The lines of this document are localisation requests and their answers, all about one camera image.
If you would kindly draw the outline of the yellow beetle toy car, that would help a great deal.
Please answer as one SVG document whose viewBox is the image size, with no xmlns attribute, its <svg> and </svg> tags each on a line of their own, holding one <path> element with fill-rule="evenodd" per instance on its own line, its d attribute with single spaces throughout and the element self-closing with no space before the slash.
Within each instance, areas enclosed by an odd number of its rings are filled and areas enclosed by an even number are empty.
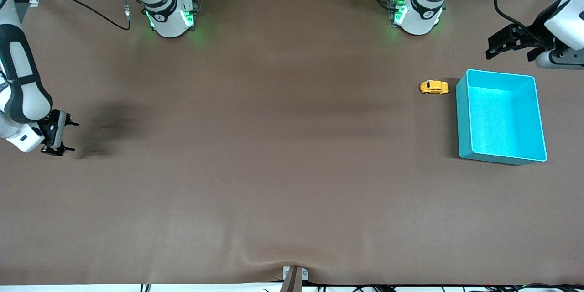
<svg viewBox="0 0 584 292">
<path fill-rule="evenodd" d="M 423 94 L 445 95 L 450 93 L 450 86 L 446 81 L 426 80 L 419 84 L 419 90 Z"/>
</svg>

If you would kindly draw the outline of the teal plastic bin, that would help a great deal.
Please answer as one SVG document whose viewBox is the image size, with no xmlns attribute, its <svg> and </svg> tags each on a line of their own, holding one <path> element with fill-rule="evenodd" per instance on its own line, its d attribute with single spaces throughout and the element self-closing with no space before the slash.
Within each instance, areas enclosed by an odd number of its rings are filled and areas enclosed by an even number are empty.
<svg viewBox="0 0 584 292">
<path fill-rule="evenodd" d="M 547 161 L 533 76 L 469 69 L 455 99 L 459 157 L 507 165 Z"/>
</svg>

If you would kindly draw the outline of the metal mat clamp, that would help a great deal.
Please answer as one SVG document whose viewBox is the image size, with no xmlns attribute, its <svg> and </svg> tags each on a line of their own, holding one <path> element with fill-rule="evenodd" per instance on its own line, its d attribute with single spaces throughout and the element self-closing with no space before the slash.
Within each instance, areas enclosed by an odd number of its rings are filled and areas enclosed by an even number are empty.
<svg viewBox="0 0 584 292">
<path fill-rule="evenodd" d="M 300 266 L 283 267 L 283 284 L 279 292 L 302 292 L 304 282 L 309 279 L 308 270 Z"/>
</svg>

